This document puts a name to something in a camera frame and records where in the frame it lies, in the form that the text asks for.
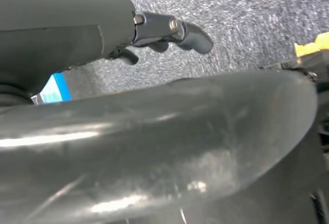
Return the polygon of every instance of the scratch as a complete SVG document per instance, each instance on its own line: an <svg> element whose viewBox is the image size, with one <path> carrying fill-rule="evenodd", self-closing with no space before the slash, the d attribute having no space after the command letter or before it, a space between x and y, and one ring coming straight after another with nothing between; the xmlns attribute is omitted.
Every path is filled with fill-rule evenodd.
<svg viewBox="0 0 329 224"><path fill-rule="evenodd" d="M31 214L28 215L24 221L29 221L31 220L32 218L34 218L35 215L38 215L38 213L42 212L42 210L48 207L49 205L63 197L66 195L67 193L72 191L72 189L75 188L77 185L80 184L81 182L82 182L85 178L86 177L86 175L82 175L80 176L72 182L70 182L63 188L61 188L60 190L54 193L54 195L51 195L51 197L48 198L47 200L45 200L45 202L42 203L41 205L39 205L38 207L37 207L35 210L32 211Z"/></svg>

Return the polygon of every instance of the gray carpet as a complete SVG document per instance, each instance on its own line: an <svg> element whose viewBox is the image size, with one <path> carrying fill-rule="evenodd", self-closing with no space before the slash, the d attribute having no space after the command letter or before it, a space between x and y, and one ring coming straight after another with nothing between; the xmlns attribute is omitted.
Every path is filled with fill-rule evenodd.
<svg viewBox="0 0 329 224"><path fill-rule="evenodd" d="M200 55L171 46L134 49L135 66L100 60L66 72L73 98L235 71L294 57L294 42L329 31L329 0L132 0L139 10L169 13L201 26L214 42Z"/></svg>

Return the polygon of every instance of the screw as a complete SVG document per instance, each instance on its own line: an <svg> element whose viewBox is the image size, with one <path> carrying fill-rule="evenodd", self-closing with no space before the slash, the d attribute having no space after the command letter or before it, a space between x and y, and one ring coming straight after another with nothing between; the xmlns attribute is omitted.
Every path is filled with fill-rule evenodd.
<svg viewBox="0 0 329 224"><path fill-rule="evenodd" d="M140 24L143 24L144 22L144 20L143 19L142 15L137 14L137 15L134 16L134 22L135 25L140 25Z"/></svg>
<svg viewBox="0 0 329 224"><path fill-rule="evenodd" d="M177 31L178 30L178 21L175 18L172 18L169 21L169 27L173 32Z"/></svg>
<svg viewBox="0 0 329 224"><path fill-rule="evenodd" d="M312 82L316 82L318 80L318 76L316 75L316 73L312 71L307 72L306 76L308 76Z"/></svg>

